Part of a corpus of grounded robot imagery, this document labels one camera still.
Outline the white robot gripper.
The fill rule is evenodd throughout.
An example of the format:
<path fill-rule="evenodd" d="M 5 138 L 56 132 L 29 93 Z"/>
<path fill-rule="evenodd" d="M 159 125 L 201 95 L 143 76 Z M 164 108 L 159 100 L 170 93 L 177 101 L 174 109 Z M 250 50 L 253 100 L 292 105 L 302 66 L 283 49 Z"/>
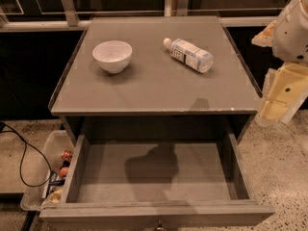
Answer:
<path fill-rule="evenodd" d="M 284 62 L 266 74 L 255 121 L 263 127 L 288 123 L 308 97 L 308 0 L 291 0 L 251 43 L 272 47 Z"/>

